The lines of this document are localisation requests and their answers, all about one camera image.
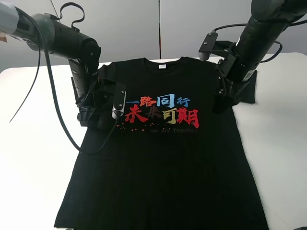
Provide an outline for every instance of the t-shirt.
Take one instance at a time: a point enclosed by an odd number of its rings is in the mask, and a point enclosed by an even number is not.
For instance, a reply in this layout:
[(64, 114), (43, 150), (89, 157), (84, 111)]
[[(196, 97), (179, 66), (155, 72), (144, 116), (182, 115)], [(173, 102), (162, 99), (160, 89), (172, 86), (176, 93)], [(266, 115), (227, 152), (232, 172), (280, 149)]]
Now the t-shirt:
[[(215, 64), (182, 57), (114, 62), (99, 77), (127, 86), (124, 115), (97, 155), (79, 153), (55, 227), (82, 230), (268, 230), (230, 108), (212, 113)], [(100, 148), (115, 120), (83, 148)]]

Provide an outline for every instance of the black cable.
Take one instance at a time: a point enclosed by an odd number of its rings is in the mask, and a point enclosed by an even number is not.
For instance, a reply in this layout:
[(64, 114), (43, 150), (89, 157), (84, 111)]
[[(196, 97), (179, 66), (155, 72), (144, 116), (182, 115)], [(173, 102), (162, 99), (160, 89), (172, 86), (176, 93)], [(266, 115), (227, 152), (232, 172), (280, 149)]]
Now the black cable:
[[(305, 24), (307, 23), (307, 20), (306, 21), (301, 21), (299, 23), (294, 23), (290, 26), (295, 26), (295, 25), (301, 25), (301, 24)], [(243, 23), (243, 24), (232, 24), (232, 25), (224, 25), (224, 26), (221, 26), (221, 27), (217, 27), (215, 28), (212, 32), (215, 33), (216, 31), (218, 30), (221, 30), (221, 29), (225, 29), (225, 28), (230, 28), (230, 27), (237, 27), (237, 26), (246, 26), (247, 24), (246, 23)], [(266, 63), (266, 62), (269, 62), (269, 61), (272, 61), (274, 58), (276, 58), (280, 53), (281, 51), (283, 50), (283, 45), (278, 42), (278, 41), (275, 41), (275, 43), (279, 44), (279, 49), (278, 51), (272, 56), (270, 57), (269, 59), (265, 60), (265, 61), (262, 61), (260, 63)]]
[(303, 25), (303, 24), (306, 24), (306, 23), (307, 23), (307, 20), (304, 20), (304, 21), (301, 21), (301, 22), (292, 23), (291, 25), (289, 25), (289, 27), (291, 27), (291, 26), (297, 26), (297, 25)]
[(21, 107), (23, 106), (25, 100), (27, 100), (27, 98), (28, 98), (28, 96), (29, 96), (29, 94), (30, 94), (30, 92), (31, 92), (31, 90), (32, 90), (32, 88), (33, 88), (35, 82), (36, 82), (37, 75), (38, 75), (38, 71), (39, 71), (39, 67), (40, 67), (40, 46), (38, 46), (38, 65), (37, 65), (37, 71), (36, 71), (36, 75), (35, 75), (34, 81), (33, 81), (33, 83), (32, 83), (32, 86), (31, 86), (31, 88), (30, 88), (28, 94), (27, 94), (26, 97), (24, 98), (24, 101), (21, 103), (21, 105), (20, 105), (19, 108), (17, 109), (16, 113), (15, 113), (14, 116), (11, 118), (10, 122), (11, 122), (11, 121), (15, 118), (15, 116), (18, 114), (18, 112), (19, 112), (19, 110), (21, 109)]
[(274, 54), (269, 59), (262, 61), (260, 63), (266, 63), (266, 62), (272, 61), (274, 58), (276, 58), (281, 53), (281, 51), (283, 50), (283, 45), (280, 42), (277, 42), (277, 41), (275, 41), (275, 43), (279, 44), (279, 49), (277, 50), (276, 54)]
[(96, 152), (93, 152), (93, 153), (85, 153), (85, 152), (82, 152), (81, 151), (81, 148), (77, 145), (77, 143), (74, 141), (74, 139), (72, 138), (72, 136), (70, 135), (65, 123), (64, 123), (64, 120), (63, 120), (63, 117), (61, 115), (61, 112), (60, 112), (60, 109), (59, 109), (59, 103), (58, 103), (58, 99), (57, 99), (57, 92), (56, 92), (56, 89), (55, 89), (55, 85), (54, 85), (54, 79), (53, 79), (53, 74), (52, 74), (52, 69), (51, 69), (51, 63), (50, 63), (50, 58), (49, 58), (49, 53), (48, 53), (48, 49), (47, 49), (47, 46), (46, 46), (46, 41), (45, 41), (45, 38), (41, 32), (41, 30), (39, 29), (36, 21), (31, 17), (29, 16), (27, 13), (25, 13), (24, 11), (22, 11), (21, 9), (17, 8), (16, 7), (16, 10), (22, 14), (25, 18), (27, 18), (37, 29), (40, 37), (41, 37), (41, 43), (42, 43), (42, 46), (43, 46), (43, 50), (44, 50), (44, 53), (45, 53), (45, 58), (46, 58), (46, 63), (47, 63), (47, 70), (48, 70), (48, 74), (49, 74), (49, 79), (50, 79), (50, 85), (51, 85), (51, 91), (52, 91), (52, 97), (53, 97), (53, 102), (54, 102), (54, 106), (55, 106), (55, 109), (56, 109), (56, 112), (57, 112), (57, 115), (58, 115), (58, 118), (59, 118), (59, 122), (61, 123), (61, 126), (65, 132), (65, 134), (67, 135), (68, 139), (71, 141), (71, 143), (73, 144), (73, 146), (80, 152), (80, 153), (84, 153), (86, 155), (95, 155), (97, 153), (99, 153), (100, 151), (103, 150), (103, 148), (105, 147), (108, 139), (110, 138), (111, 134), (113, 133), (116, 125), (117, 125), (117, 120), (115, 121), (115, 124), (114, 124), (114, 127), (111, 129), (109, 135), (107, 136), (105, 142), (103, 143), (103, 145), (101, 146), (101, 148), (96, 151)]

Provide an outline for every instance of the table surface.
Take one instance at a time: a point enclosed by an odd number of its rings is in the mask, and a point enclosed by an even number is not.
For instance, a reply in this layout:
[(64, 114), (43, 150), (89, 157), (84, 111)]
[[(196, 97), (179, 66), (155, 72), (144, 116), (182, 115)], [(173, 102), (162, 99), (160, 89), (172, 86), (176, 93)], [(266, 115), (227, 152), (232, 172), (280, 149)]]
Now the table surface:
[[(80, 145), (86, 128), (76, 119), (71, 70), (52, 70), (64, 121)], [(234, 111), (269, 227), (293, 230), (307, 226), (307, 57), (280, 54), (258, 71), (257, 104), (241, 103)], [(29, 67), (0, 74), (0, 226), (6, 230), (54, 229), (78, 154), (59, 124), (46, 67), (8, 124), (35, 72)]]

